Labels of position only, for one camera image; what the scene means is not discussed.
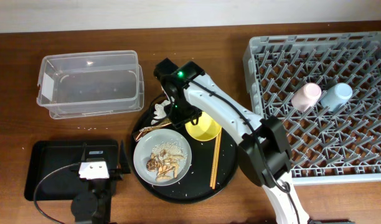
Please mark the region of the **white napkin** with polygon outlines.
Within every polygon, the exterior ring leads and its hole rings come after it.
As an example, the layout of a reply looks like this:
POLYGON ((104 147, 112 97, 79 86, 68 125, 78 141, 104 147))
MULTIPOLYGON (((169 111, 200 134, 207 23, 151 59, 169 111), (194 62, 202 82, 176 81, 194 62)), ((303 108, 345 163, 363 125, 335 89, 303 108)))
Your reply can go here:
POLYGON ((160 121, 163 121, 167 118, 167 113, 165 112, 165 107, 169 106, 171 103, 169 100, 164 100, 161 103, 157 103, 154 105, 152 112, 152 121, 151 124, 157 124, 160 121))

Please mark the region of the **grey plate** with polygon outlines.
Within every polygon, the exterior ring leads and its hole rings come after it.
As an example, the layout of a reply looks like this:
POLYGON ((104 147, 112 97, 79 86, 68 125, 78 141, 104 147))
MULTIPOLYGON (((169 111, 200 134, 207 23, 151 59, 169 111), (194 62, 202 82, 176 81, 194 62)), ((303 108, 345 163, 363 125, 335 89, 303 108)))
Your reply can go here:
POLYGON ((156 186, 172 185, 181 180, 188 172, 192 162, 192 151, 189 143, 183 135, 171 129, 158 129, 147 133, 145 137, 137 143, 134 150, 133 163, 136 173, 147 183, 156 186), (171 179, 164 182, 155 180, 156 172, 149 172, 146 169, 146 163, 150 157, 152 149, 155 145, 163 142, 176 142, 182 148, 184 154, 187 154, 187 159, 181 162, 181 168, 176 179, 171 179))

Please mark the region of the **yellow bowl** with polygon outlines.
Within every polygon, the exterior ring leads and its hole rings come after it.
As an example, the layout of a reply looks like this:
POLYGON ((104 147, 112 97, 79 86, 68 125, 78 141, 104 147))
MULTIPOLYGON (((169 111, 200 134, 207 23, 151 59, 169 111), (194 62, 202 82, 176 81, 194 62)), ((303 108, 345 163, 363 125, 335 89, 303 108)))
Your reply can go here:
POLYGON ((209 141, 216 138, 222 130, 214 119, 212 119, 206 112, 202 112, 202 115, 198 119, 197 124, 188 122, 185 125, 188 134, 198 141, 209 141))

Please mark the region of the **food scraps pile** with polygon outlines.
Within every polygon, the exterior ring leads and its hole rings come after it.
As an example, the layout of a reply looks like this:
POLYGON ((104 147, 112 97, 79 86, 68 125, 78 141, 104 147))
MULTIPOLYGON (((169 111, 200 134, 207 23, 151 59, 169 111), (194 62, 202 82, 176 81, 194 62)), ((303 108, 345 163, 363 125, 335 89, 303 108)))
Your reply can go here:
POLYGON ((181 165, 187 159, 182 148, 176 142, 163 142, 155 145, 146 163, 149 172, 156 172, 155 180, 164 182, 176 179, 181 165))

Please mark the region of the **pink plastic cup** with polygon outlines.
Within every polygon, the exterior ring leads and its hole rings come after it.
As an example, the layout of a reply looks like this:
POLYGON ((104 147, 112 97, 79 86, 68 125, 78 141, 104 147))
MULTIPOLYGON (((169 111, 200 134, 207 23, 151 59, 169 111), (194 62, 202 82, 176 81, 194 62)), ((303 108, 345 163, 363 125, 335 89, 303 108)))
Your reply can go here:
POLYGON ((321 93, 321 88, 317 84, 307 83, 294 94, 291 104, 298 111, 305 112, 318 102, 321 93))

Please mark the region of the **blue plastic cup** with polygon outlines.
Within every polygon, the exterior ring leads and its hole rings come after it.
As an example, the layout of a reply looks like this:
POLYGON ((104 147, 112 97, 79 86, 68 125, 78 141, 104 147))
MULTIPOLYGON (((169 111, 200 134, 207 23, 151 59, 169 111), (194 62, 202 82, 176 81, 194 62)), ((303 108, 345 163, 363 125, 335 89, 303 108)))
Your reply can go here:
POLYGON ((345 105, 353 94, 353 89, 346 83, 338 83, 332 86, 324 97, 321 99, 320 104, 325 108, 328 107, 329 111, 333 112, 345 105))

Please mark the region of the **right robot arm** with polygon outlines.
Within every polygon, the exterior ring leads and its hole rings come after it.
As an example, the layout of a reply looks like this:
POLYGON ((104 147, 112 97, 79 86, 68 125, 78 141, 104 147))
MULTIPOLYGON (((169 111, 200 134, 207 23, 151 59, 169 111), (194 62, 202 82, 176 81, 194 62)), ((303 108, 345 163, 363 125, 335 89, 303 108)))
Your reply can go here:
POLYGON ((267 194, 277 223, 311 223, 294 188, 291 147, 282 122, 262 118, 222 91, 196 63, 178 67, 168 58, 154 76, 171 102, 167 112, 175 128, 198 119, 202 112, 230 135, 237 145, 238 163, 245 176, 267 194))

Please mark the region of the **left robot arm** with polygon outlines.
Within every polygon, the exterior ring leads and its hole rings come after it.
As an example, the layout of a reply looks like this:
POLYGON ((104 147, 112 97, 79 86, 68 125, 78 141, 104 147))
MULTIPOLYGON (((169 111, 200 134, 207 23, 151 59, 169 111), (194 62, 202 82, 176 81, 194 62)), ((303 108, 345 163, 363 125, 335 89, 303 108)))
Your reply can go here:
POLYGON ((75 223, 109 224, 116 183, 130 172, 123 142, 101 146, 84 144, 78 177, 88 187, 72 200, 70 209, 75 223))

